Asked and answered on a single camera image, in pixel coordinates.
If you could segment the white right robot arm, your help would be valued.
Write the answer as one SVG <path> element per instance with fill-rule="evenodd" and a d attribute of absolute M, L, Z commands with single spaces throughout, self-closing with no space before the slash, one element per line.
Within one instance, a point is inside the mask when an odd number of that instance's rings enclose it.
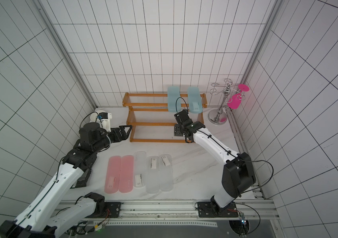
<path fill-rule="evenodd" d="M 176 136 L 183 136 L 186 143 L 194 142 L 201 146 L 223 165 L 222 188 L 211 198 L 211 205 L 216 211 L 229 206 L 256 183 L 253 162 L 247 153 L 236 152 L 224 145 L 200 121 L 193 122 L 187 110 L 176 113 L 174 117 Z"/>

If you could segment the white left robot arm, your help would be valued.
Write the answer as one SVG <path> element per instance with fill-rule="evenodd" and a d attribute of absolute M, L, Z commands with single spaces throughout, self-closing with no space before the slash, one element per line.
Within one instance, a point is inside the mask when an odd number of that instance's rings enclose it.
<path fill-rule="evenodd" d="M 94 192 L 57 215 L 53 212 L 72 185 L 92 168 L 97 154 L 113 143 L 127 140 L 131 131 L 132 126 L 128 125 L 106 131 L 96 122 L 80 128 L 80 138 L 61 159 L 56 174 L 15 220 L 6 220 L 0 225 L 0 237 L 58 238 L 84 218 L 108 217 L 110 212 L 104 196 Z"/>

